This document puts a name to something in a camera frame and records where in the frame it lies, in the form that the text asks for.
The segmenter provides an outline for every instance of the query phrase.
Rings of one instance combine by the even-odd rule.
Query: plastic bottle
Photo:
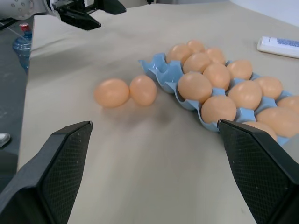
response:
[[[32,31],[27,23],[20,24],[20,28],[24,32],[24,36],[18,37],[14,41],[13,49],[19,58],[21,66],[27,74],[32,43]]]

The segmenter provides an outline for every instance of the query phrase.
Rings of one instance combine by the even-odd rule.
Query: brown egg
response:
[[[192,54],[191,49],[187,44],[181,43],[173,46],[166,56],[166,62],[170,63],[171,60],[181,61],[182,64],[185,63],[188,57]]]
[[[183,66],[184,73],[190,71],[203,73],[206,67],[211,63],[211,60],[206,53],[196,53],[191,55]]]
[[[209,48],[206,50],[206,54],[213,63],[225,64],[225,56],[223,52],[218,48]]]
[[[205,47],[204,45],[195,40],[188,41],[187,46],[191,49],[192,53],[199,53],[199,52],[205,52]]]
[[[247,80],[235,85],[228,97],[235,102],[237,108],[255,110],[261,102],[262,90],[257,83]]]
[[[260,130],[268,133],[275,141],[277,140],[277,136],[276,136],[275,132],[268,125],[265,125],[261,122],[254,122],[254,121],[244,122],[243,124],[250,125],[252,127],[260,129]]]
[[[249,60],[236,60],[227,66],[230,78],[250,79],[252,75],[252,64]]]
[[[130,94],[137,104],[149,106],[156,99],[157,87],[150,77],[146,75],[137,76],[131,81]]]
[[[205,69],[203,76],[211,82],[213,87],[227,90],[230,81],[228,69],[223,64],[212,63]]]
[[[96,87],[94,98],[102,107],[117,107],[128,100],[129,87],[121,79],[108,79]]]
[[[299,96],[286,97],[277,103],[279,107],[286,107],[299,114]]]
[[[214,96],[206,100],[200,110],[205,123],[217,123],[220,119],[234,120],[237,108],[233,100],[226,96]]]
[[[190,72],[178,81],[178,92],[184,99],[197,100],[202,104],[211,96],[212,85],[202,74]]]
[[[299,115],[287,108],[268,108],[256,115],[256,120],[268,125],[282,137],[291,138],[299,133]]]
[[[283,90],[281,82],[274,77],[264,76],[254,81],[260,85],[264,97],[277,99]]]

